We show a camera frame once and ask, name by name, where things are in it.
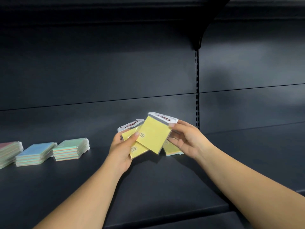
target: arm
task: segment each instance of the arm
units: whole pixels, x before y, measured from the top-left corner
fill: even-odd
[[[257,229],[305,227],[305,197],[230,157],[194,126],[178,121],[168,139],[194,158],[211,180]]]
[[[121,142],[121,133],[115,135],[103,165],[34,229],[102,228],[116,185],[131,164],[130,147],[139,135]]]

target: right hand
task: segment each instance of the right hand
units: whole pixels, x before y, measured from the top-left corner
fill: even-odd
[[[185,121],[178,120],[177,124],[169,124],[169,127],[179,133],[172,131],[167,140],[191,158],[197,159],[201,151],[214,147],[198,128]]]

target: sticky note pad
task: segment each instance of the sticky note pad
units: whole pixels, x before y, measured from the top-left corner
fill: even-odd
[[[166,156],[171,156],[171,155],[175,155],[175,154],[183,154],[177,146],[175,146],[174,144],[172,144],[168,140],[166,140],[164,142],[163,149],[166,153]]]
[[[139,130],[137,142],[159,154],[163,143],[168,138],[171,129],[168,125],[148,116]]]
[[[132,128],[131,130],[122,133],[123,139],[127,140],[136,131],[140,130],[141,127],[142,127],[142,125]],[[149,150],[148,148],[146,148],[145,146],[141,145],[139,142],[136,141],[134,143],[134,145],[131,147],[129,154],[130,154],[131,158],[135,158],[135,157],[147,152],[148,150]]]

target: blue sticky note pad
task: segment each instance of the blue sticky note pad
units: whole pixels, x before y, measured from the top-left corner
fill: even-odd
[[[17,155],[17,157],[40,155],[46,150],[53,148],[55,145],[55,142],[34,144],[23,150],[20,154]]]

